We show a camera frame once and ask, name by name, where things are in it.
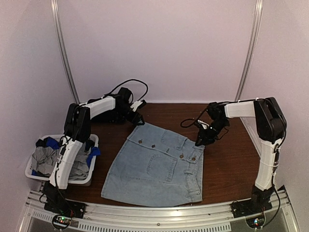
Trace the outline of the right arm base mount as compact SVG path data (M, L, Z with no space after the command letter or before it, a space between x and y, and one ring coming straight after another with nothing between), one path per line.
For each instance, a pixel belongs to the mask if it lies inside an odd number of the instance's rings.
M251 199L243 201L233 201L230 204L234 218L246 217L249 215L260 214L266 210L272 209L271 202L262 203L260 206L253 204Z

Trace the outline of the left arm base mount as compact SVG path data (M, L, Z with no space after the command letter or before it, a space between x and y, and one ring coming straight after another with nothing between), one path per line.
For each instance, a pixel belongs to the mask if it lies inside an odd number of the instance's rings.
M63 206L56 206L52 202L47 202L44 205L44 210L56 214L64 215L69 218L83 218L85 212L85 203L68 201L69 204L64 203Z

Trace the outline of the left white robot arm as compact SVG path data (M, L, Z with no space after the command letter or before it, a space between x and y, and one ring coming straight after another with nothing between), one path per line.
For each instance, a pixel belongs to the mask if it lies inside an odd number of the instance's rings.
M107 111L115 111L120 117L133 125L143 125L145 121L138 112L146 105L143 98L130 103L131 91L122 87L117 94L108 93L85 103L72 103L69 106L64 125L64 137L60 139L60 153L55 167L44 184L43 192L47 202L60 215L66 214L70 205L61 190L68 186L69 175L82 145L91 134L91 119Z

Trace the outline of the black t-shirt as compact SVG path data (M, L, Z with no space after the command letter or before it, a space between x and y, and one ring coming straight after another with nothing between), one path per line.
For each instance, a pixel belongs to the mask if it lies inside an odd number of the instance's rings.
M116 109L113 109L93 117L91 122L123 124L126 122L126 119Z

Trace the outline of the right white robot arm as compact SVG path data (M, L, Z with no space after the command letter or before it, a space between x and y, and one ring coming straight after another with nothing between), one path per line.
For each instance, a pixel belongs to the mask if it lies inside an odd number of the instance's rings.
M211 102L205 109L212 119L210 124L195 119L198 127L196 145L210 145L219 140L222 129L229 126L229 119L252 117L261 140L258 175L253 185L248 210L258 213L265 207L274 192L274 175L279 164L280 148L286 137L287 122L274 97L234 102Z

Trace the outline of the light blue denim garment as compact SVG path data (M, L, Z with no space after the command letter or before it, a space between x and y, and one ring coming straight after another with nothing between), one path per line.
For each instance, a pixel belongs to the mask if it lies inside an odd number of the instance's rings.
M173 131L137 126L112 162L101 197L149 207L200 202L204 149Z

